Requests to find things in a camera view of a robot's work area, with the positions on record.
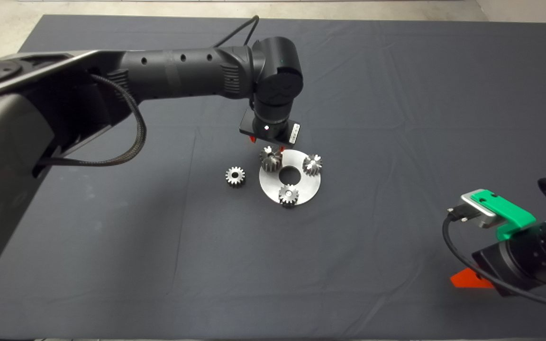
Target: green bracket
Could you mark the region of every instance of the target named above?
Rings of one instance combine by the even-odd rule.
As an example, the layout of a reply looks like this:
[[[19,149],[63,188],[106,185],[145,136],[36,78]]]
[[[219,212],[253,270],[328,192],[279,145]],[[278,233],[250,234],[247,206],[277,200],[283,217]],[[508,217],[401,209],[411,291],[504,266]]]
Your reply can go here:
[[[512,234],[537,220],[530,212],[487,189],[472,194],[471,199],[507,220],[496,229],[496,238],[499,241],[511,238]]]

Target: concrete floor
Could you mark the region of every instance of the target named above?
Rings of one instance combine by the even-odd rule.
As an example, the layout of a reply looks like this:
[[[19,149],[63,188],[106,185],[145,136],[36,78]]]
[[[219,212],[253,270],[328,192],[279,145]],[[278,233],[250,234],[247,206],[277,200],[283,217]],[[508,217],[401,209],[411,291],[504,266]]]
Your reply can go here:
[[[0,56],[44,14],[546,22],[546,0],[377,2],[17,2],[0,0]]]

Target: metal mount plate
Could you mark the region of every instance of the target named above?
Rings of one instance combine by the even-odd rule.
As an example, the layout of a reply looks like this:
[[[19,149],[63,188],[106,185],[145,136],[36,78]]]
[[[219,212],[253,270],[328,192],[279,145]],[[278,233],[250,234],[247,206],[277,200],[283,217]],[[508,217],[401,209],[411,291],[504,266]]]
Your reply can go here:
[[[260,168],[258,179],[260,180],[260,187],[267,197],[279,204],[279,188],[285,185],[279,180],[279,173],[286,167],[294,167],[300,172],[300,181],[295,184],[299,192],[299,199],[295,205],[304,204],[317,194],[317,190],[319,190],[319,185],[321,183],[321,173],[317,175],[306,175],[303,172],[303,161],[306,157],[307,155],[305,153],[293,149],[286,149],[282,152],[282,167],[278,171],[267,172]]]

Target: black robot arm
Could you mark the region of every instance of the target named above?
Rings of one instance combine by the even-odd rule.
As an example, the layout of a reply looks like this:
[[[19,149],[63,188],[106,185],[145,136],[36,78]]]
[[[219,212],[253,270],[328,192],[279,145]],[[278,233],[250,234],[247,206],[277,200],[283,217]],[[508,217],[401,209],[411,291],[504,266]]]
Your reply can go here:
[[[130,160],[146,137],[138,104],[220,95],[247,99],[240,131],[291,147],[290,109],[303,87],[294,44],[284,37],[252,48],[84,51],[0,59],[0,254],[52,164],[108,166]],[[115,162],[66,156],[134,114],[138,134]]]

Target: orange part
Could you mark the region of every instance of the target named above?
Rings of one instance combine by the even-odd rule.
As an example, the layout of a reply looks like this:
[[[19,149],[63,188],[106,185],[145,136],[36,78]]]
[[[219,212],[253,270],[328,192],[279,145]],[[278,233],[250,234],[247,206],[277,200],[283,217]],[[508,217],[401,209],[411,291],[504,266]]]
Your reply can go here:
[[[474,270],[466,268],[461,272],[450,277],[455,287],[483,287],[485,289],[494,289],[494,285],[488,280],[480,278]]]

